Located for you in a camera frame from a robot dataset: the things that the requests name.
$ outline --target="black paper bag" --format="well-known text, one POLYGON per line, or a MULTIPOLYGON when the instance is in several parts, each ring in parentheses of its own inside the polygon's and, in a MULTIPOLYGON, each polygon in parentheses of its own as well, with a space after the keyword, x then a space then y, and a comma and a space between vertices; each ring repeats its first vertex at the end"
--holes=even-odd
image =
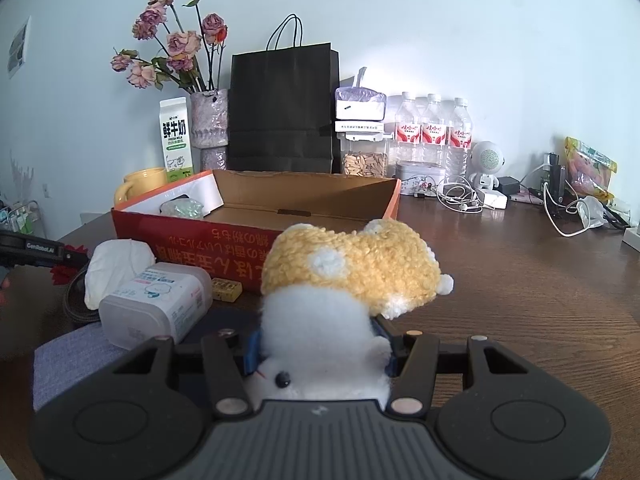
POLYGON ((339 172, 330 43, 233 56, 229 89, 230 170, 339 172))

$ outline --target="red and white label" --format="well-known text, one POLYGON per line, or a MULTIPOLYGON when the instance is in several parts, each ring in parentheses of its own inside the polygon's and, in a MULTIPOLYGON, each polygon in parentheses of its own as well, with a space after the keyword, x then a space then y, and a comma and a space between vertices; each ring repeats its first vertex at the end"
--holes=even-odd
POLYGON ((400 142, 420 142, 420 124, 396 123, 396 140, 400 142))
POLYGON ((471 131, 466 128, 449 128, 449 144, 468 148, 471 146, 471 131))
POLYGON ((446 144, 447 128, 444 124, 427 123, 422 125, 422 142, 427 144, 446 144))

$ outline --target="snack bag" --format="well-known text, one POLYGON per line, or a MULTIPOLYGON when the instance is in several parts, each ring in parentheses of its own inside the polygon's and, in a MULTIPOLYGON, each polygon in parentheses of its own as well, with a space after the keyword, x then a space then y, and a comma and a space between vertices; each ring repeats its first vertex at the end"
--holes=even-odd
POLYGON ((601 202, 611 200, 613 195, 607 188, 611 173, 618 172, 618 164, 571 137, 564 140, 564 150, 569 178, 576 193, 594 196, 601 202))

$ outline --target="gray cloth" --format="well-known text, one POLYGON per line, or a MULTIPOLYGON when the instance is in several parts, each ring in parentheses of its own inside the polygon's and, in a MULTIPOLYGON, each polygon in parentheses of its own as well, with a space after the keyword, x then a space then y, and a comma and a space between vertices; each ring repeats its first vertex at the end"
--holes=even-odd
POLYGON ((85 377, 126 354, 107 341, 101 323, 92 323, 36 348, 33 409, 39 410, 85 377))

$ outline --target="yellow mug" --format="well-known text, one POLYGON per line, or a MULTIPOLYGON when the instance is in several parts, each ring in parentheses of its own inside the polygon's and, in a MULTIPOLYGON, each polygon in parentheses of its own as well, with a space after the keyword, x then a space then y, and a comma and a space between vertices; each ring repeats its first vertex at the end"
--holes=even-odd
POLYGON ((113 195, 114 205, 129 200, 147 191, 157 189, 167 183, 165 168, 148 168, 135 171, 124 177, 124 184, 118 186, 113 195))

